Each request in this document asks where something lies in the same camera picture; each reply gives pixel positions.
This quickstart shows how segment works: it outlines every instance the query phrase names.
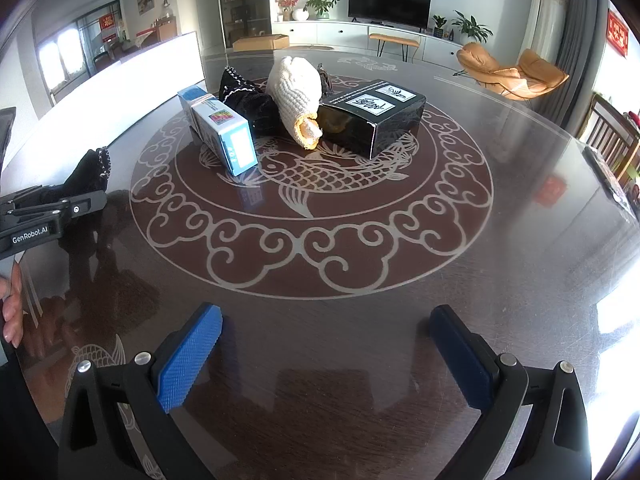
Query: white vase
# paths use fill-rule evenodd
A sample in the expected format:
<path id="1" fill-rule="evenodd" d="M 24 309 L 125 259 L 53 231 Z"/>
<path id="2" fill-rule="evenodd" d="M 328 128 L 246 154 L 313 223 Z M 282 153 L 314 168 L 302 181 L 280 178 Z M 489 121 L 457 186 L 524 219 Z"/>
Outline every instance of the white vase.
<path id="1" fill-rule="evenodd" d="M 305 9 L 296 9 L 293 11 L 293 19 L 297 22 L 306 22 L 309 19 L 309 11 Z"/>

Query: bench legs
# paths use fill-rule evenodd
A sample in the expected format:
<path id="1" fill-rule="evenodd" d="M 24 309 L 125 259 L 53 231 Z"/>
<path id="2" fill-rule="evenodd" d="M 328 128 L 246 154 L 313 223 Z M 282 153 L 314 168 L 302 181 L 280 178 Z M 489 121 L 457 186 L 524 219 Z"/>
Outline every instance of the bench legs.
<path id="1" fill-rule="evenodd" d="M 376 53 L 378 54 L 378 57 L 382 57 L 382 51 L 385 49 L 385 43 L 386 43 L 386 41 L 382 41 L 382 45 L 380 45 L 380 41 L 381 40 L 378 40 L 378 48 L 376 49 Z M 400 47 L 402 48 L 402 61 L 408 62 L 409 61 L 409 45 L 400 44 Z"/>

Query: potted plant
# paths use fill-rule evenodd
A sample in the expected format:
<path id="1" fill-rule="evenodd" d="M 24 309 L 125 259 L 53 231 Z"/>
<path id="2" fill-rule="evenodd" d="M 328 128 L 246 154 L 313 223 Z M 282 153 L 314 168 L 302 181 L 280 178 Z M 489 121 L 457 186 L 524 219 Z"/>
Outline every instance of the potted plant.
<path id="1" fill-rule="evenodd" d="M 334 5 L 340 0 L 307 0 L 305 9 L 313 7 L 316 10 L 316 18 L 318 20 L 329 19 L 329 9 L 333 9 Z"/>
<path id="2" fill-rule="evenodd" d="M 433 21 L 436 22 L 436 26 L 433 29 L 433 35 L 436 38 L 441 38 L 444 35 L 444 30 L 442 27 L 444 27 L 445 23 L 447 23 L 447 19 L 434 14 Z"/>
<path id="3" fill-rule="evenodd" d="M 299 0 L 276 0 L 278 6 L 282 9 L 283 20 L 291 21 L 291 11 L 298 4 Z"/>
<path id="4" fill-rule="evenodd" d="M 463 40 L 462 44 L 466 44 L 474 40 L 478 43 L 486 43 L 489 36 L 493 35 L 492 31 L 486 28 L 486 25 L 479 25 L 473 16 L 468 20 L 462 12 L 458 12 L 457 10 L 454 12 L 460 18 L 451 23 L 460 28 L 460 33 L 462 34 L 461 40 Z"/>

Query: blue gripper pad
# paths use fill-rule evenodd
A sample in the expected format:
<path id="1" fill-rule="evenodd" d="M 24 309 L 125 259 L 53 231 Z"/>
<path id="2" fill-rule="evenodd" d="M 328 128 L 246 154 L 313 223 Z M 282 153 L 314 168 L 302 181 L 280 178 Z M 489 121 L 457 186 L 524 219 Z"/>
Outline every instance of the blue gripper pad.
<path id="1" fill-rule="evenodd" d="M 158 401 L 165 413 L 182 405 L 221 332 L 220 308 L 210 305 L 158 374 Z"/>
<path id="2" fill-rule="evenodd" d="M 494 403 L 492 375 L 482 365 L 465 334 L 442 307 L 431 311 L 429 334 L 465 396 L 466 403 L 482 412 L 490 408 Z M 471 332 L 466 330 L 466 336 L 472 336 Z"/>

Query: round table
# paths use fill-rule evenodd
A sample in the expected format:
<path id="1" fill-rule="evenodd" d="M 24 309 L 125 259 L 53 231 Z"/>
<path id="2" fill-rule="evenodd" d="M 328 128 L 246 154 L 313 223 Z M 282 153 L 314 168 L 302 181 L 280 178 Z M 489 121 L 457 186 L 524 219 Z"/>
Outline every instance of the round table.
<path id="1" fill-rule="evenodd" d="M 424 331 L 448 303 L 496 353 L 574 364 L 599 466 L 635 407 L 639 229 L 578 143 L 437 66 L 229 54 L 204 60 L 207 87 L 228 64 L 263 83 L 286 55 L 322 62 L 337 89 L 424 94 L 420 129 L 373 161 L 257 137 L 258 168 L 232 178 L 176 99 L 130 128 L 110 146 L 103 213 L 21 262 L 21 362 L 44 419 L 55 428 L 79 360 L 153 351 L 209 301 L 223 335 L 172 416 L 217 478 L 434 478 L 478 418 Z"/>

